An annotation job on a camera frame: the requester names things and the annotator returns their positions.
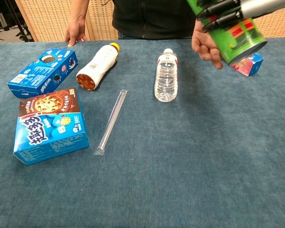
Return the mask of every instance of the person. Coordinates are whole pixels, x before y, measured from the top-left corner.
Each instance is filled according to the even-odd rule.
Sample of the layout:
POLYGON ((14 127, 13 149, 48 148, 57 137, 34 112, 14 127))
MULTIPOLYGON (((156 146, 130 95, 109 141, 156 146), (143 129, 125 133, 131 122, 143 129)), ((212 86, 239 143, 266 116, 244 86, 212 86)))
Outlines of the person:
MULTIPOLYGON (((191 38, 191 48, 217 69, 223 64, 219 50, 186 0, 113 0, 112 26, 121 38, 182 39, 191 38)), ((65 42, 68 47, 87 41, 85 17, 89 0, 71 0, 65 42)))

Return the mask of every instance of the black shirt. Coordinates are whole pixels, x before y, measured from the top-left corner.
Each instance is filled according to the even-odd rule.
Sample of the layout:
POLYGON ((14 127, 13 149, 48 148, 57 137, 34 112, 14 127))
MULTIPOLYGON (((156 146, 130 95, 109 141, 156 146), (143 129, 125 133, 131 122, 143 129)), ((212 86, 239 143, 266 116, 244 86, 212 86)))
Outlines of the black shirt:
POLYGON ((112 25, 146 39, 191 37, 195 15, 186 0, 114 0, 112 25))

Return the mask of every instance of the green can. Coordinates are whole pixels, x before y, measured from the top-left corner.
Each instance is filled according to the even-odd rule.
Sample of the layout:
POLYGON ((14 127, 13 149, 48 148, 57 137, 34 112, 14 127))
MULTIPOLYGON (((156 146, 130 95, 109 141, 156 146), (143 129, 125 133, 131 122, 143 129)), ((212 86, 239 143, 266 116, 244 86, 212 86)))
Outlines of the green can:
MULTIPOLYGON (((212 0, 212 4, 220 1, 222 0, 212 0)), ((203 6, 197 6, 198 0, 187 0, 187 2, 195 15, 205 9, 203 6)), ((206 25, 210 22, 210 19, 205 19, 202 24, 206 25)), ((256 53, 267 43, 251 18, 244 19, 226 28, 218 28, 209 34, 229 65, 234 65, 256 53)))

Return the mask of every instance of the oreo box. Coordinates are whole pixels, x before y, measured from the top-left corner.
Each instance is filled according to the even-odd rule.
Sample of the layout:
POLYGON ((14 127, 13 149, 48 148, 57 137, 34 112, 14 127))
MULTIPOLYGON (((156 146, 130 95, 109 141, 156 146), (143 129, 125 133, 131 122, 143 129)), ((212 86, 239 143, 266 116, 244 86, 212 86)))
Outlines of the oreo box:
POLYGON ((75 88, 20 101, 14 155, 26 165, 89 146, 75 88))
POLYGON ((245 76, 252 76, 258 72, 263 60, 263 56, 255 53, 252 57, 246 58, 232 67, 245 76))
POLYGON ((8 87, 24 99, 51 93, 77 65, 73 50, 50 48, 10 80, 8 87))

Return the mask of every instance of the robotic arm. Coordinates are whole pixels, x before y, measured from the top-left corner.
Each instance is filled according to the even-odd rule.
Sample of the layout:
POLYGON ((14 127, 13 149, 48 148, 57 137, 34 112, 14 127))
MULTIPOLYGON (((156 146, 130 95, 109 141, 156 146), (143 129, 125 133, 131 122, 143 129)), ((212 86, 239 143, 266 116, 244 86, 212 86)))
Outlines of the robotic arm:
MULTIPOLYGON (((198 0, 197 4, 198 6, 207 6, 208 3, 211 3, 211 0, 198 0)), ((197 15, 197 20, 223 14, 204 26, 203 31, 209 32, 242 19, 255 19, 282 8, 285 8, 285 0, 223 0, 201 11, 197 15)))

